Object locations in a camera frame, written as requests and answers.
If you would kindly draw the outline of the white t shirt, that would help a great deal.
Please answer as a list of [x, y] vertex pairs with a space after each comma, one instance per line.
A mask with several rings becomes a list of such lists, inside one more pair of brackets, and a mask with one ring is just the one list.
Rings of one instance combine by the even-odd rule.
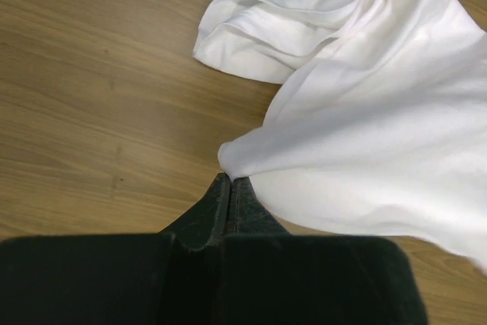
[[214, 0], [195, 59], [279, 85], [224, 143], [284, 221], [486, 266], [486, 33], [458, 0]]

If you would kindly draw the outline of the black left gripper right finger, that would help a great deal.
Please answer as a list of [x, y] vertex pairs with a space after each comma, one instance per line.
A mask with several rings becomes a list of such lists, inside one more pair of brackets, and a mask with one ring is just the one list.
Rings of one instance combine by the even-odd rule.
[[289, 234], [257, 199], [249, 177], [235, 180], [228, 206], [228, 234]]

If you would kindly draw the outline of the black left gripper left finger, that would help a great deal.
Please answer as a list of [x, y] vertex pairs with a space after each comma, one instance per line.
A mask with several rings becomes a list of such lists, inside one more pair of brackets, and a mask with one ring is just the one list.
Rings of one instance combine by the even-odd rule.
[[230, 198], [231, 180], [220, 173], [203, 197], [160, 233], [174, 234], [190, 250], [202, 250], [218, 243], [228, 220]]

